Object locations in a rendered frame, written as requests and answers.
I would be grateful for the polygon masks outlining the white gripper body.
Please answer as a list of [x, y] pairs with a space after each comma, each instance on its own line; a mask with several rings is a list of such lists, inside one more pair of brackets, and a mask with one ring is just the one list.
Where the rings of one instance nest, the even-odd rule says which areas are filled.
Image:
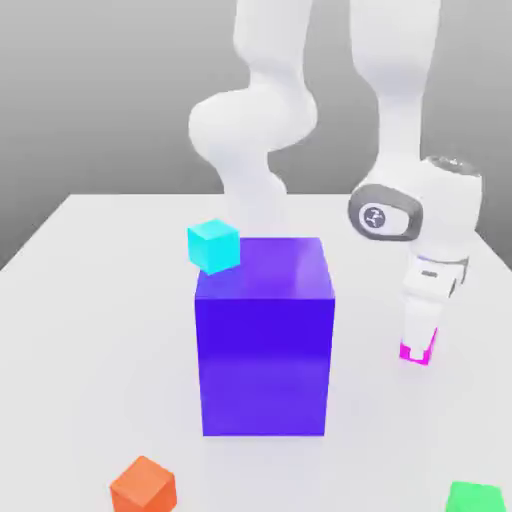
[[403, 342], [411, 353], [424, 353], [438, 327], [441, 303], [426, 298], [407, 295]]

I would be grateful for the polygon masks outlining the small magenta cube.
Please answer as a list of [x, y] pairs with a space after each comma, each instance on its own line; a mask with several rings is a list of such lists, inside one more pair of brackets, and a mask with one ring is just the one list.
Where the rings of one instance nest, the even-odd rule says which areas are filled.
[[435, 346], [438, 329], [435, 329], [431, 341], [426, 350], [423, 351], [423, 355], [420, 358], [411, 356], [411, 349], [406, 346], [403, 342], [400, 343], [399, 358], [405, 361], [409, 361], [421, 366], [428, 366], [432, 356], [432, 352]]

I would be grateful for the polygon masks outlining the small green cube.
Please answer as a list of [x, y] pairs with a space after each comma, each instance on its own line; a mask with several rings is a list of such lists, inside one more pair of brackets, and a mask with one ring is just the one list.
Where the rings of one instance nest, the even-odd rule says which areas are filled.
[[492, 485], [454, 481], [445, 512], [507, 512], [501, 489]]

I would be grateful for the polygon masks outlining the small cyan cube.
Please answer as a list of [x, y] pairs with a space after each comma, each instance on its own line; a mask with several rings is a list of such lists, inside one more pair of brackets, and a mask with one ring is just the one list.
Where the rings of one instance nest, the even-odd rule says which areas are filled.
[[240, 264], [239, 231], [219, 219], [187, 228], [189, 260], [207, 275]]

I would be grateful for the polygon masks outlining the small orange cube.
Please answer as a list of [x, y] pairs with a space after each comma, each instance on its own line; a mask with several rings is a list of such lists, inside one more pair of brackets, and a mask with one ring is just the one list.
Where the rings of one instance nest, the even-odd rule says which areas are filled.
[[177, 505], [175, 475], [139, 456], [110, 485], [114, 512], [172, 512]]

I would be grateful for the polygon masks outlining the large blue box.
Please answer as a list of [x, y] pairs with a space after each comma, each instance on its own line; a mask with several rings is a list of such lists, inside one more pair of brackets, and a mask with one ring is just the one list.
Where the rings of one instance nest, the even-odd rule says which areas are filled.
[[206, 436], [325, 432], [335, 292], [316, 237], [244, 238], [200, 273], [195, 324]]

